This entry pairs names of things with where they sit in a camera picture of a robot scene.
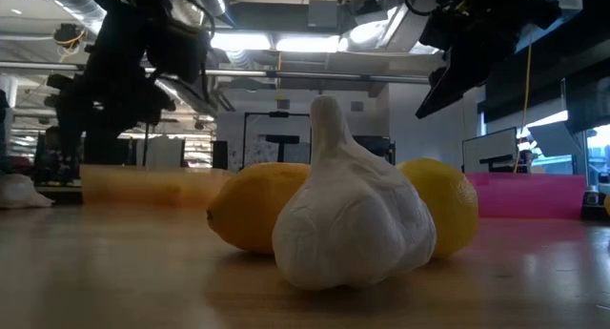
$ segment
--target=wooden table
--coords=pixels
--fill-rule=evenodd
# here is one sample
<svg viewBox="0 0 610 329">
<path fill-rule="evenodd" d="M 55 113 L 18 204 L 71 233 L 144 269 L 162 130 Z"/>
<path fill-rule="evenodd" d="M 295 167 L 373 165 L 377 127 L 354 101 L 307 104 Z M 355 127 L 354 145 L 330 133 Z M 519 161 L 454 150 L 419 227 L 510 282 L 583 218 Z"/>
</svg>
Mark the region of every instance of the wooden table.
<svg viewBox="0 0 610 329">
<path fill-rule="evenodd" d="M 205 215 L 0 213 L 0 328 L 610 328 L 610 229 L 483 220 L 451 260 L 366 290 L 296 290 Z"/>
</svg>

